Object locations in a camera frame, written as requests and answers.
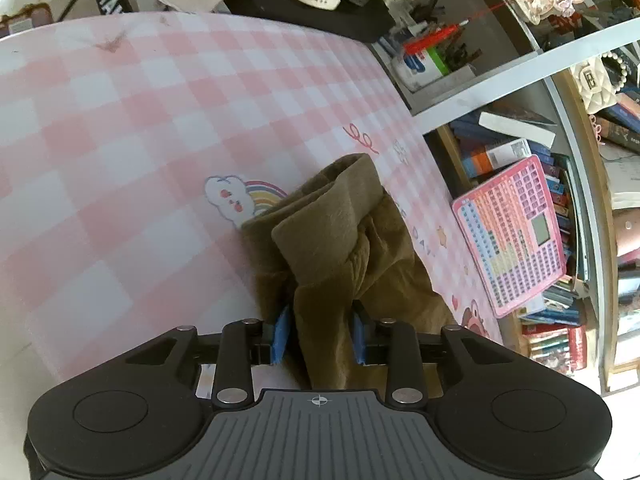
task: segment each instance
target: cartoon cloud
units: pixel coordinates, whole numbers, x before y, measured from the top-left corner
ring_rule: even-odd
[[[254,200],[242,180],[236,176],[212,176],[204,184],[207,200],[220,214],[239,228],[254,216]]]

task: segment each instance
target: brown cloth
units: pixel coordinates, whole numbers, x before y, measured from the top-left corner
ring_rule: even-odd
[[[418,332],[439,333],[454,322],[369,155],[336,160],[245,222],[242,234],[261,314],[274,319],[292,304],[313,388],[384,394],[386,367],[355,362],[348,325],[353,300],[373,319],[393,317]]]

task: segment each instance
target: pink checkered mat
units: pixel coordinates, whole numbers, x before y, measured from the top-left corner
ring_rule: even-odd
[[[60,379],[256,316],[238,226],[353,152],[456,319],[501,340],[423,132],[365,45],[139,13],[11,36],[0,60],[2,300]]]

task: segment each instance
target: rainbow print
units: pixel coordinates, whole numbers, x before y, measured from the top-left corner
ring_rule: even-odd
[[[278,186],[263,180],[247,180],[244,185],[246,186],[246,192],[254,200],[254,216],[263,213],[287,196]]]

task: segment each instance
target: red pen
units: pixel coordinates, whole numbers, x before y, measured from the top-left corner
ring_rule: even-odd
[[[492,12],[493,10],[506,5],[506,2],[501,2],[493,7],[489,7],[482,12],[478,12],[473,15],[471,18],[467,18],[456,25],[446,25],[445,27],[439,28],[438,30],[424,35],[421,38],[416,38],[415,40],[408,41],[404,44],[404,52],[411,56],[412,54],[418,54],[418,52],[423,51],[425,48],[431,48],[432,46],[436,46],[437,44],[442,43],[452,34],[455,34],[461,27],[464,27],[469,21],[474,18],[478,18],[484,14]]]

